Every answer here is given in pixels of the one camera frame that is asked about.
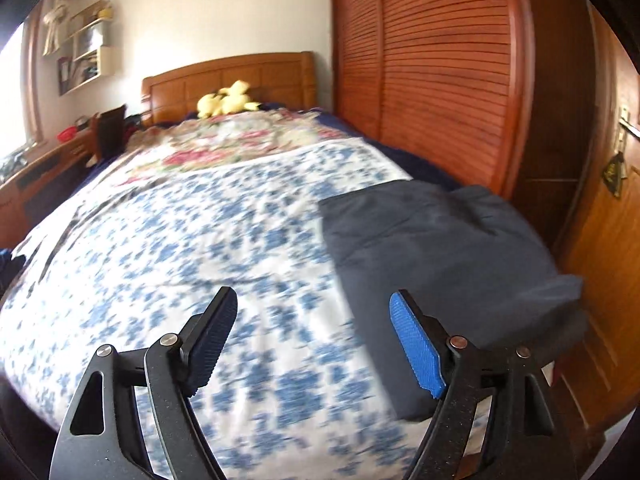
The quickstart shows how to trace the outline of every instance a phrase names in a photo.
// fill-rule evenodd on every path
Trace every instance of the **wooden wardrobe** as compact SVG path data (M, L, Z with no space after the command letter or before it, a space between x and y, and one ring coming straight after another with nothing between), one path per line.
M335 111L511 200L552 247L593 129L586 0L334 0Z

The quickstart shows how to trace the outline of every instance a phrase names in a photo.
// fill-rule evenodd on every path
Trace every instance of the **louvered wardrobe door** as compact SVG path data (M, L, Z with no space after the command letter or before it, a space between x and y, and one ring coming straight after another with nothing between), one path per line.
M377 138L382 78L380 0L334 0L336 113Z
M338 115L465 184L513 185L532 89L528 0L334 3Z
M384 0L381 140L489 186L511 73L506 0Z

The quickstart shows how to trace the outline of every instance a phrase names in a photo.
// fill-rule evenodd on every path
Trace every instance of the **blue floral duvet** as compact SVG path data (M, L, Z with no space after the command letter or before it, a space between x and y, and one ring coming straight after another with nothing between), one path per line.
M338 139L143 183L94 182L15 251L28 264L0 312L4 371L57 428L99 345L148 346L229 285L238 319L191 401L226 475L399 478L428 421L394 420L316 204L402 178L362 140ZM154 469L170 478L142 388L138 403Z

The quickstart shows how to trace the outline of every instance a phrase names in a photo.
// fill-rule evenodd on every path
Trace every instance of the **wooden desk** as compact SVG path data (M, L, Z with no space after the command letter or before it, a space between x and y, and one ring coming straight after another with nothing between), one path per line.
M0 186L0 248L13 249L73 193L95 153L90 128L30 162Z

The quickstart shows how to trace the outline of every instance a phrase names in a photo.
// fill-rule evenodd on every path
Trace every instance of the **screw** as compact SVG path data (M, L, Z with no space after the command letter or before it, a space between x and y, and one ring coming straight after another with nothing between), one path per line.
M451 346L453 346L453 348L457 348L458 350L466 348L466 345L468 344L466 338L462 337L461 335L453 336L451 339L449 339L449 342L451 343Z
M531 350L529 350L526 346L518 346L516 348L516 354L518 354L523 359L529 359L531 357Z
M102 345L98 347L95 353L98 355L98 357L107 357L107 355L111 353L111 350L113 350L113 347L111 345Z
M173 334L173 333L169 333L169 334L164 334L161 338L160 338L160 344L162 346L172 346L174 345L176 342L178 341L178 336Z

